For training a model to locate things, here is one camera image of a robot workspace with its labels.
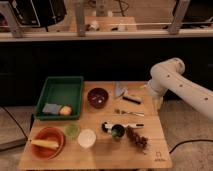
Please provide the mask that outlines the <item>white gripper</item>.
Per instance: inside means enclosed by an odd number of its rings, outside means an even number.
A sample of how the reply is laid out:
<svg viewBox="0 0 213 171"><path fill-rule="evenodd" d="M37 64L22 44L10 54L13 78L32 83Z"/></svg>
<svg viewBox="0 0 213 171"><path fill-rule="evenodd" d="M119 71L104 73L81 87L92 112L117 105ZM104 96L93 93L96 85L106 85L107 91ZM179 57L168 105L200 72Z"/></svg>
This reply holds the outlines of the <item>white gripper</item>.
<svg viewBox="0 0 213 171"><path fill-rule="evenodd" d="M152 95L153 99L153 105L156 111L161 109L161 106L163 104L163 96L166 93L166 88L163 87L160 83L155 81L154 79L151 79L147 83L147 89Z"/></svg>

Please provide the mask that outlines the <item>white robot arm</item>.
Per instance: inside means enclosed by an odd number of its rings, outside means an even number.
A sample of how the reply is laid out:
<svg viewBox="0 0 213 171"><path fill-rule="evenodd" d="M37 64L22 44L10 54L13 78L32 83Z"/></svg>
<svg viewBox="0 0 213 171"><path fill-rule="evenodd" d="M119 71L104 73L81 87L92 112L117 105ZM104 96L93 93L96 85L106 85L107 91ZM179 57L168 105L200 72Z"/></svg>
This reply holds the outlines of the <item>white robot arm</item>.
<svg viewBox="0 0 213 171"><path fill-rule="evenodd" d="M185 64L180 58L171 58L155 64L147 89L154 98L161 98L170 90L198 112L213 120L213 91L184 78Z"/></svg>

